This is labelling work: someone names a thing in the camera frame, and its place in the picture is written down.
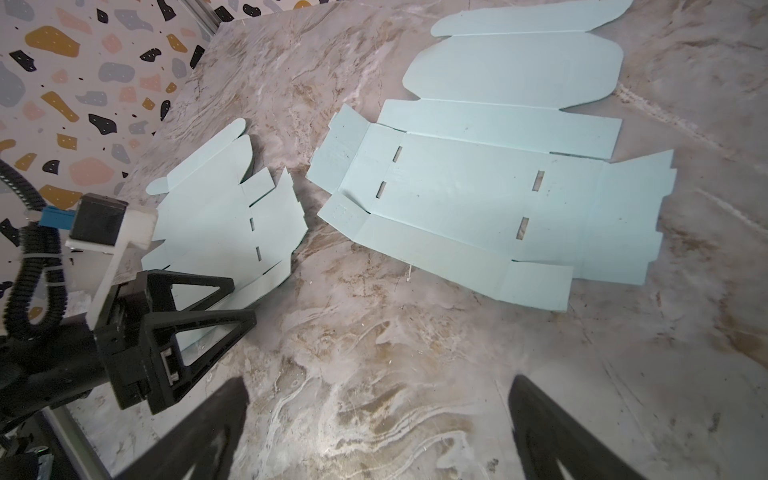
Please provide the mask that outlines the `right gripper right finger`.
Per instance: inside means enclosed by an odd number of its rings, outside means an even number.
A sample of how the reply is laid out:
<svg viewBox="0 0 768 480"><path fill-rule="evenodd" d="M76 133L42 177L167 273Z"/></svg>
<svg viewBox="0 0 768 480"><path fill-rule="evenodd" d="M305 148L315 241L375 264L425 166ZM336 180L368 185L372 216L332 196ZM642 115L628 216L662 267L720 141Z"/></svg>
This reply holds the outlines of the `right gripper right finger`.
<svg viewBox="0 0 768 480"><path fill-rule="evenodd" d="M508 395L513 438L527 479L643 478L528 377L515 376Z"/></svg>

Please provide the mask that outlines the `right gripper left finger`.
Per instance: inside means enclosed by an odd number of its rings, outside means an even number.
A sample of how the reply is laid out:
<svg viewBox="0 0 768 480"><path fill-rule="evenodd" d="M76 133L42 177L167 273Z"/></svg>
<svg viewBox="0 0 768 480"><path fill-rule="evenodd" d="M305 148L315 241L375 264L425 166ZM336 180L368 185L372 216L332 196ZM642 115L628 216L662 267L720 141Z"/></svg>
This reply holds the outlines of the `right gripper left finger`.
<svg viewBox="0 0 768 480"><path fill-rule="evenodd" d="M118 477L227 479L248 405L244 380L229 379Z"/></svg>

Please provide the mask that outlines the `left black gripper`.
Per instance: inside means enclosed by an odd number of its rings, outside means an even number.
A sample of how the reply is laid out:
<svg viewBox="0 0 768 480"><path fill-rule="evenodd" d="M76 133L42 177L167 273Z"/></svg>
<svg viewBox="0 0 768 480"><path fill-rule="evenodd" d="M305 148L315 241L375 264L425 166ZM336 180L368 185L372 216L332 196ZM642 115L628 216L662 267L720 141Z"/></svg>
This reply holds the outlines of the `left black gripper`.
<svg viewBox="0 0 768 480"><path fill-rule="evenodd" d="M255 327L249 309L202 311L234 288L229 277L151 270L109 289L94 338L120 409L178 404Z"/></svg>

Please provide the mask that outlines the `mint paper box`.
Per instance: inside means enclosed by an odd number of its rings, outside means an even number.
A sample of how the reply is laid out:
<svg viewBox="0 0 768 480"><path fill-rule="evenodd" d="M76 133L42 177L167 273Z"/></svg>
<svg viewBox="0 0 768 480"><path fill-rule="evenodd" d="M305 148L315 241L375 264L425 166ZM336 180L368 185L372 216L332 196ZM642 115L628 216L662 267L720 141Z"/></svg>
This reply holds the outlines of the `mint paper box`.
<svg viewBox="0 0 768 480"><path fill-rule="evenodd" d="M233 120L166 176L146 270L228 277L234 290L216 308L242 309L288 278L291 256L308 231L288 171L248 175L253 148L242 118Z"/></svg>

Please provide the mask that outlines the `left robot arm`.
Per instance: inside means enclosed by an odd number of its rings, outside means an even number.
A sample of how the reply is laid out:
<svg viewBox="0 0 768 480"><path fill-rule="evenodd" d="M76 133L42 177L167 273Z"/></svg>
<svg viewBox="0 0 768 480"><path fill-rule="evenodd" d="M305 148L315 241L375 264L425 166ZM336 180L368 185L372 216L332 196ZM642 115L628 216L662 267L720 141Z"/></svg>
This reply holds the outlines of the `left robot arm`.
<svg viewBox="0 0 768 480"><path fill-rule="evenodd" d="M89 326L6 317L1 340L1 475L5 479L103 478L107 472L66 405L110 384L121 408L153 413L177 404L257 322L221 310L226 277L151 270L113 286Z"/></svg>

